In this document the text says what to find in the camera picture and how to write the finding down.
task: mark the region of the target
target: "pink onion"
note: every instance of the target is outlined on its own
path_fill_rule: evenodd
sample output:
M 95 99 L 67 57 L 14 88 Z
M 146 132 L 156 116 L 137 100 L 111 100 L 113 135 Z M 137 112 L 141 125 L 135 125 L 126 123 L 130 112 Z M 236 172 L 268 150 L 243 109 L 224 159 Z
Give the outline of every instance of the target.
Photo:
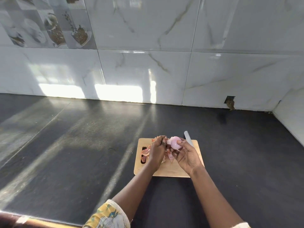
M 171 145 L 171 147 L 173 149 L 180 149 L 181 146 L 177 144 L 177 141 L 181 141 L 181 139 L 179 137 L 171 137 L 168 141 L 167 144 Z

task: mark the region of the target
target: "person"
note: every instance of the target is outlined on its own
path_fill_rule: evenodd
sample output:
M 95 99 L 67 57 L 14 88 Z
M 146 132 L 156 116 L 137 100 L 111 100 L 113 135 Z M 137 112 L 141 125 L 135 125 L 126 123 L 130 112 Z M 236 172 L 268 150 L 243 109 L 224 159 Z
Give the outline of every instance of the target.
M 130 227 L 152 175 L 166 152 L 166 136 L 158 136 L 141 171 L 111 200 L 107 200 L 86 222 L 84 228 Z M 190 176 L 211 228 L 249 228 L 219 192 L 195 150 L 185 139 L 180 150 L 171 149 L 180 167 Z

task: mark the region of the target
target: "forearm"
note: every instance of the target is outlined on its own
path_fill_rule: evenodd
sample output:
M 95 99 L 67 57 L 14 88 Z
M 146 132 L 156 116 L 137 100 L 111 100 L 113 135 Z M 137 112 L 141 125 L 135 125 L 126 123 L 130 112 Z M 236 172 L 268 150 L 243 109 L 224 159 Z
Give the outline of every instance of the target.
M 190 177 L 211 228 L 231 228 L 243 222 L 203 166 L 193 171 Z
M 129 221 L 132 221 L 154 171 L 153 167 L 147 163 L 142 170 L 112 198 L 125 212 Z

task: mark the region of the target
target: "cutting board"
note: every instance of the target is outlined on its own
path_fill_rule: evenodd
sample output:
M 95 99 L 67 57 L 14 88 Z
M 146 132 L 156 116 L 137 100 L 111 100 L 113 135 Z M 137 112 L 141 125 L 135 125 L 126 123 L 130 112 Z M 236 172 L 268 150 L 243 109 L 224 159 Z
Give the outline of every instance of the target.
M 203 162 L 203 158 L 201 155 L 201 152 L 199 150 L 199 144 L 197 143 L 197 140 L 192 140 L 192 143 L 194 145 L 194 148 L 196 149 L 197 153 L 199 154 L 201 162 Z M 140 169 L 147 164 L 147 161 L 145 164 L 142 164 L 140 162 L 141 158 L 141 151 L 143 147 L 148 147 L 152 144 L 151 138 L 139 138 L 138 145 L 137 145 L 137 151 L 136 151 L 136 158 L 135 158 L 135 165 L 134 165 L 134 174 L 136 175 L 139 173 Z M 168 156 L 166 156 L 166 161 L 163 162 L 160 166 L 160 168 L 154 173 L 153 176 L 160 176 L 160 177 L 189 177 L 189 175 L 179 166 L 178 162 L 174 159 L 171 163 Z

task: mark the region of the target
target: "yellow floral shirt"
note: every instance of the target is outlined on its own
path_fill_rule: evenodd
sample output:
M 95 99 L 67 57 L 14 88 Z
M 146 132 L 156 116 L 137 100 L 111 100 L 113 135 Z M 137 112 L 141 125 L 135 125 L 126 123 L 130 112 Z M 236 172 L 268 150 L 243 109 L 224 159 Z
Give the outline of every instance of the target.
M 130 228 L 127 215 L 116 202 L 106 201 L 97 212 L 86 222 L 83 228 Z M 233 228 L 250 228 L 243 222 Z

